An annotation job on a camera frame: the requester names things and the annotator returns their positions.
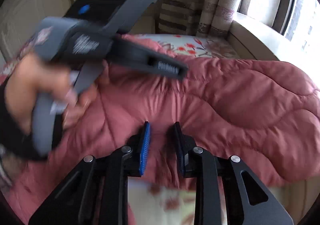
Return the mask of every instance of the hand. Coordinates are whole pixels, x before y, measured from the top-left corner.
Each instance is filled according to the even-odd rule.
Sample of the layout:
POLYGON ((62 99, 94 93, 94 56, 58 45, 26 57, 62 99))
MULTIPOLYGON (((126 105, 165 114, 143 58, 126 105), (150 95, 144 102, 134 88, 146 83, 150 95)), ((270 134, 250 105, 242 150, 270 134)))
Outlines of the hand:
POLYGON ((7 110, 21 130, 30 134, 37 94, 50 93, 55 99, 68 104, 63 122, 63 127, 68 128, 79 120, 97 96, 94 84, 79 98, 72 88, 68 67, 46 65, 36 54, 30 52, 17 65, 8 80, 5 89, 7 110))

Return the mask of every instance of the blue button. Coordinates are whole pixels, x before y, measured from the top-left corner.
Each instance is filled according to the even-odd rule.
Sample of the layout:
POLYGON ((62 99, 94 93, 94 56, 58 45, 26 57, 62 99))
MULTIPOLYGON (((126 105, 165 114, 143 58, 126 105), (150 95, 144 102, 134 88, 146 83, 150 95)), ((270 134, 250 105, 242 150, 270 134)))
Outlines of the blue button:
POLYGON ((79 9, 78 14, 79 14, 79 15, 84 14, 84 13, 86 13, 89 9, 90 9, 90 6, 89 6, 89 5, 84 5, 81 9, 79 9))

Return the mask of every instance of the metal bolt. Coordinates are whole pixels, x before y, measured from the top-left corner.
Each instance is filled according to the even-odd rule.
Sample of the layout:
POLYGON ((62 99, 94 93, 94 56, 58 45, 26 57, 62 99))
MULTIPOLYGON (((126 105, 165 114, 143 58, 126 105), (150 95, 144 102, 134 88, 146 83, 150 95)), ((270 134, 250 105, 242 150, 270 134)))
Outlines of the metal bolt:
POLYGON ((231 161, 232 161, 232 162, 235 162, 235 163, 239 163, 239 162, 240 162, 240 157, 238 157, 238 156, 232 156, 232 157, 231 157, 231 161))
POLYGON ((83 159, 83 161, 86 163, 90 163, 92 160, 93 160, 93 156, 91 155, 85 156, 83 159))
POLYGON ((203 152, 203 149, 201 147, 194 147, 193 152, 195 152, 197 154, 201 154, 203 152))
POLYGON ((124 153, 129 153, 131 151, 131 147, 129 146, 123 146, 121 148, 121 151, 124 152, 124 153))

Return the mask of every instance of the finger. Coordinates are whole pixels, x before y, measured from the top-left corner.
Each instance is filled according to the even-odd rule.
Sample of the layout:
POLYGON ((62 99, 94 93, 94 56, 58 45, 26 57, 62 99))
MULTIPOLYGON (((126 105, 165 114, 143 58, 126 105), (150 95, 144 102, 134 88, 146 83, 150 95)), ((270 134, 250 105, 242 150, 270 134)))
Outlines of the finger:
POLYGON ((65 120, 79 118, 85 112, 85 108, 82 106, 76 105, 75 107, 67 106, 66 110, 63 113, 63 117, 65 120))
POLYGON ((57 100, 76 105, 77 94, 72 89, 70 68, 44 64, 34 53, 28 54, 22 62, 20 72, 26 73, 36 90, 50 93, 57 100))
POLYGON ((68 119, 68 120, 64 121, 63 122, 63 129, 68 129, 68 128, 76 125, 78 121, 79 121, 79 118, 68 119))
POLYGON ((77 93, 70 81, 70 69, 67 67, 46 67, 39 78, 39 88, 51 93, 52 96, 72 106, 77 103, 77 93))
POLYGON ((110 83, 109 80, 109 65, 106 60, 102 61, 103 66, 104 66, 104 71, 103 73, 96 79, 97 85, 108 85, 110 83))
POLYGON ((97 94, 98 92, 96 84, 90 85, 90 87, 79 96, 77 105, 87 109, 91 102, 97 98, 97 94))

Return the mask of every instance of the window sill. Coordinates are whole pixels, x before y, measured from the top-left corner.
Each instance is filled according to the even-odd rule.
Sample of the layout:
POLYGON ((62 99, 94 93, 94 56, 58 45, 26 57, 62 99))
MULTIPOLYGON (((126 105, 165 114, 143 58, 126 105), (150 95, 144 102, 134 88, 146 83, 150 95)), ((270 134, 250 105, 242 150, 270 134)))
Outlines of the window sill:
POLYGON ((319 58, 310 58, 267 25, 236 13, 228 40, 230 38, 236 38, 250 53, 244 56, 240 54, 241 58, 289 62, 307 73, 320 86, 320 75, 317 70, 320 55, 319 58))

